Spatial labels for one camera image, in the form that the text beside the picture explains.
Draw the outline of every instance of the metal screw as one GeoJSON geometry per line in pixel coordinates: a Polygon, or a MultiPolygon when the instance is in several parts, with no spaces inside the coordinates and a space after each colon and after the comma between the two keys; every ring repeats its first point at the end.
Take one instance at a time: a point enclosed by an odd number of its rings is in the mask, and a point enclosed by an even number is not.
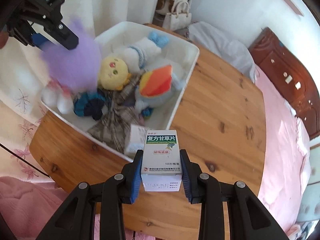
{"type": "Polygon", "coordinates": [[[200,174],[200,178],[201,178],[201,179],[209,179],[209,175],[206,174],[206,173],[201,173],[201,174],[200,174]]]}
{"type": "Polygon", "coordinates": [[[88,186],[88,184],[86,182],[81,182],[79,184],[79,189],[85,189],[88,186]]]}
{"type": "Polygon", "coordinates": [[[123,176],[121,173],[116,174],[116,175],[114,176],[115,180],[121,180],[121,179],[123,179],[123,177],[124,177],[124,176],[123,176]]]}
{"type": "Polygon", "coordinates": [[[238,187],[240,188],[244,188],[245,187],[245,183],[243,181],[237,181],[237,184],[236,184],[238,187]]]}

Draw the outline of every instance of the yellow plush toy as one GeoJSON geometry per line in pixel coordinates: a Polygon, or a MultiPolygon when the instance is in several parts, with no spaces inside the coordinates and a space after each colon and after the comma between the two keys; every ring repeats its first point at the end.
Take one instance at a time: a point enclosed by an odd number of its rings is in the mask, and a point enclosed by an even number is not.
{"type": "Polygon", "coordinates": [[[102,60],[98,85],[107,90],[122,90],[130,82],[131,74],[126,63],[113,56],[102,60]]]}

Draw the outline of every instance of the white curtain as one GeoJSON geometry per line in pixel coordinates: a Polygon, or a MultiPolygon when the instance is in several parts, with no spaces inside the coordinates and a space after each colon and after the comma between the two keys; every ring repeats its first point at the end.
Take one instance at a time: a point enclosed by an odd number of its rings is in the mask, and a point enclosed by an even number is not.
{"type": "MultiPolygon", "coordinates": [[[[61,13],[67,26],[72,17],[79,17],[94,37],[122,21],[151,22],[156,2],[157,0],[65,0],[61,13]]],[[[52,40],[42,26],[34,24],[33,27],[52,40]]],[[[0,50],[0,143],[41,169],[28,148],[45,114],[39,95],[49,77],[39,53],[39,49],[24,46],[14,38],[9,38],[0,50]]],[[[36,182],[51,181],[2,148],[0,176],[36,182]]]]}

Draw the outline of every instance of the wooden tabletop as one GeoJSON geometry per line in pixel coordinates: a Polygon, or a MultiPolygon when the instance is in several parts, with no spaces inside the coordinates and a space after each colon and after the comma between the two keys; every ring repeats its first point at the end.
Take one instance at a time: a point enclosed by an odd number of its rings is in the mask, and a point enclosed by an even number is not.
{"type": "MultiPolygon", "coordinates": [[[[262,92],[207,49],[189,80],[171,129],[192,162],[219,181],[244,181],[257,195],[266,149],[262,92]]],[[[51,112],[30,145],[32,156],[64,190],[86,181],[100,183],[126,161],[73,130],[51,112]]],[[[124,205],[124,224],[161,239],[198,239],[200,205],[183,192],[151,193],[143,187],[134,205],[124,205]]]]}

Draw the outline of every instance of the wooden headboard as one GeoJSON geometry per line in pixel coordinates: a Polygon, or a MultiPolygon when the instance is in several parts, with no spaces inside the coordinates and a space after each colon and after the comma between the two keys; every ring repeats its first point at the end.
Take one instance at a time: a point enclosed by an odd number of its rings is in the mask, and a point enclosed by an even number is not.
{"type": "Polygon", "coordinates": [[[305,66],[269,28],[262,31],[249,51],[254,62],[303,120],[310,139],[320,135],[319,92],[305,66]]]}

